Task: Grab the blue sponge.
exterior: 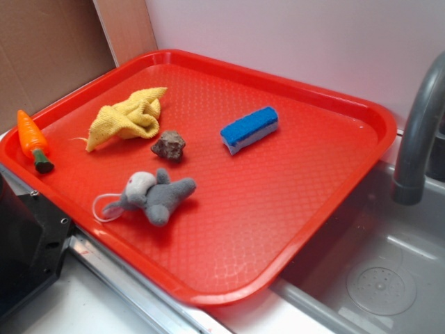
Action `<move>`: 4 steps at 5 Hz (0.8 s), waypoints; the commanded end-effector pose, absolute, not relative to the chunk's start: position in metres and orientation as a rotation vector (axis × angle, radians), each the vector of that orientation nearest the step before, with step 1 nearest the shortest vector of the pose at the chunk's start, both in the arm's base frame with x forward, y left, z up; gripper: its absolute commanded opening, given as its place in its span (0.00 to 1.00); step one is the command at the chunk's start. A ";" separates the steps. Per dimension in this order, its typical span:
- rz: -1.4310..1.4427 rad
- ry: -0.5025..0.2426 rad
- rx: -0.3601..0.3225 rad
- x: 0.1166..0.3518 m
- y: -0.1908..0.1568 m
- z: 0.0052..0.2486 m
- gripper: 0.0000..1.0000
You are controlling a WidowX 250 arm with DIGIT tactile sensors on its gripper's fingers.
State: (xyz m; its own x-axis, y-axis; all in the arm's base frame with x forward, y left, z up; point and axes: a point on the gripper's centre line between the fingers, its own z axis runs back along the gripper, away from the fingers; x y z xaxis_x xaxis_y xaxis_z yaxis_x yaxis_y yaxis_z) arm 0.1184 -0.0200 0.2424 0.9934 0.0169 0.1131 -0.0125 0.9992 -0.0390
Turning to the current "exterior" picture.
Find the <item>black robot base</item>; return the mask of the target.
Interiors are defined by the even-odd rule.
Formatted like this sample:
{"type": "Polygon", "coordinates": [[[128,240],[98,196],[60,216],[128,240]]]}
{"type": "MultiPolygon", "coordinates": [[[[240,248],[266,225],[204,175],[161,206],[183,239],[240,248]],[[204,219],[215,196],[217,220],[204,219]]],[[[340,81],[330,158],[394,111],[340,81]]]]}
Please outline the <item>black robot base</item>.
{"type": "Polygon", "coordinates": [[[44,195],[17,195],[1,178],[1,322],[59,279],[72,229],[44,195]]]}

